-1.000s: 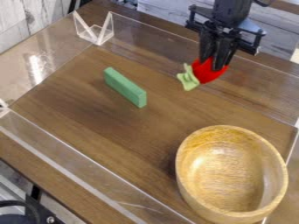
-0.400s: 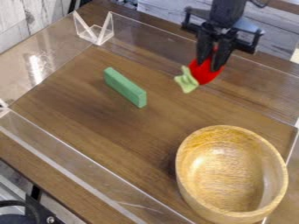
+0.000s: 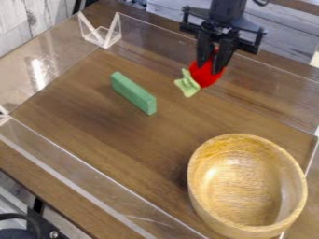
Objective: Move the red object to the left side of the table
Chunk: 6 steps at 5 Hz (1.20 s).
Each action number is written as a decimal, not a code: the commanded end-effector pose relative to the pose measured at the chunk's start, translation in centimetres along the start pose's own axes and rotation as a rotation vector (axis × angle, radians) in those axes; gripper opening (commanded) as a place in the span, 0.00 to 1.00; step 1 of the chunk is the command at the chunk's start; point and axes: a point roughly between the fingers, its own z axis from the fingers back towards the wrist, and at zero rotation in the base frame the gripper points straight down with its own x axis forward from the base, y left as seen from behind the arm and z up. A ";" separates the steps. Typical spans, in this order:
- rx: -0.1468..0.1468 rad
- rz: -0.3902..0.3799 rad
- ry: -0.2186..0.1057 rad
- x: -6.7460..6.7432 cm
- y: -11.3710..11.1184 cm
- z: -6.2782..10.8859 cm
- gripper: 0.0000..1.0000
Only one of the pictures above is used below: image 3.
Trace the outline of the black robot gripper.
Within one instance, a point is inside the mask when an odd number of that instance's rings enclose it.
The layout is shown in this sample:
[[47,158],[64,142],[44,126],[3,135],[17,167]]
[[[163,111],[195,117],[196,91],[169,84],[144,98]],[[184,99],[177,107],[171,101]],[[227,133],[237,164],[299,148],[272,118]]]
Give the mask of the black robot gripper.
[[221,72],[237,49],[252,54],[259,51],[265,30],[245,19],[244,10],[244,5],[184,6],[181,9],[179,29],[196,37],[199,67],[213,53],[213,75]]

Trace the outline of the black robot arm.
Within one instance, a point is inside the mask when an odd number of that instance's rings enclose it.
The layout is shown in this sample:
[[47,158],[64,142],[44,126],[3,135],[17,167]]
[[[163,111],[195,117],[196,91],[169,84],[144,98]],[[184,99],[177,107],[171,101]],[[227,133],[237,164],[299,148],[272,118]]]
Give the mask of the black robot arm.
[[212,0],[208,8],[184,6],[181,32],[196,37],[197,67],[212,63],[211,72],[219,74],[235,51],[259,52],[265,29],[244,17],[247,0]]

